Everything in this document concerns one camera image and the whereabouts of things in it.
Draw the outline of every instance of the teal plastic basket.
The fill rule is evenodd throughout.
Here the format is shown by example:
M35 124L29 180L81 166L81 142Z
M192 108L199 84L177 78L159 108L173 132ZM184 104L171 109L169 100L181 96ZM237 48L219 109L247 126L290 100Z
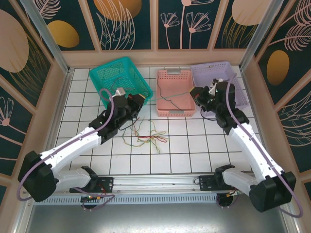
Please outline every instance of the teal plastic basket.
M144 104L153 95L149 85L128 57L123 57L97 67L90 71L89 76L98 93L105 88L114 95L117 88L122 87L126 92L126 97L128 94L143 95L146 98ZM103 96L109 99L105 92L103 92ZM105 101L103 98L101 100L104 106L107 107L108 101Z

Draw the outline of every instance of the lavender plastic basket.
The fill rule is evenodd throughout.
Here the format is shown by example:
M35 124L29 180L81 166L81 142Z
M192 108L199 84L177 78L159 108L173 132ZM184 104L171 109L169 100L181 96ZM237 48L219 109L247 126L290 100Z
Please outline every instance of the lavender plastic basket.
M195 86L210 86L213 79L229 80L234 76L232 83L235 86L235 102L236 106L241 110L248 105L246 96L237 80L237 74L233 71L229 62L214 62L191 66L193 82ZM209 117L215 115L212 112L204 112L203 116Z

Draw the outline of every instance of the wall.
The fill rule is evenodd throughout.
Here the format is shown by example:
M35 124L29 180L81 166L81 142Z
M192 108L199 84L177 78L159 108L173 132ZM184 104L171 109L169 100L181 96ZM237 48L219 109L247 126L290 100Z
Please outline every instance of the wall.
M271 0L54 0L35 4L72 67L237 65Z
M310 16L309 0L284 1L243 71L267 149L297 178L295 193L304 206L306 229L311 229Z
M20 202L23 157L46 141L64 72L18 4L0 2L0 226L7 232Z

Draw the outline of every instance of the plastic basket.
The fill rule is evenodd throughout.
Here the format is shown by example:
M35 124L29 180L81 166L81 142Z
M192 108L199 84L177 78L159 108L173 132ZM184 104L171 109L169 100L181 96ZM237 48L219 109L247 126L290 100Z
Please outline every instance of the plastic basket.
M210 86L213 82L213 79L223 79L228 81L232 76L234 76L232 83L235 86L235 102L236 106L241 110L248 105L246 96L243 93L239 81L237 80L236 73L232 69L229 62L215 62L215 63L206 63L191 66L193 81L195 86ZM213 112L204 112L203 116L215 115Z
M126 97L128 94L142 94L146 98L144 104L153 95L149 85L128 57L123 57L97 67L90 71L89 76L98 93L101 89L105 88L114 95L117 88L123 87ZM105 92L103 92L103 96L109 99ZM104 106L107 107L108 101L105 101L103 98L101 100Z
M191 117L195 113L195 103L189 94L194 87L190 70L160 70L156 88L156 108L159 117ZM187 92L182 96L169 97Z

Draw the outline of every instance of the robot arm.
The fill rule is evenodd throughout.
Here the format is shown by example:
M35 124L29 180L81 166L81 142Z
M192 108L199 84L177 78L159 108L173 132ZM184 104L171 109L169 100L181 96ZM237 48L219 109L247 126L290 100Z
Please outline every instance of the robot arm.
M99 178L89 167L84 166L70 171L61 171L61 169L83 152L99 146L115 136L118 133L118 129L128 120L137 118L144 104L145 97L130 94L126 98L124 90L119 88L113 96L113 101L114 109L111 109L111 103L108 103L107 110L104 110L96 119L89 123L88 127L69 141L40 154L32 151L25 156L18 181L21 181L29 169L36 163L48 157L52 152L68 142L80 138L80 140L68 145L55 156L39 165L26 179L23 186L35 201L43 201L55 191L68 190L72 187L87 187L88 190L96 187ZM82 138L82 135L100 128L107 121L111 111L113 111L112 118L103 129Z
M286 189L267 161L250 140L249 136L237 125L228 111L225 101L225 93L228 82L217 82L214 80L215 91L210 92L206 87L195 87L190 91L195 103L201 106L203 111L212 111L216 115L218 125L224 129L234 141L239 144L243 154L246 156L255 177L247 175L233 165L225 165L217 168L215 174L219 177L219 185L227 184L233 186L250 197L253 206L260 212L286 204L291 201L291 194ZM273 167L285 179L293 190L296 178L292 172L284 172L283 169L271 158L269 153L258 141L246 115L235 107L235 87L229 87L229 106L241 125L252 135L265 155L271 161Z

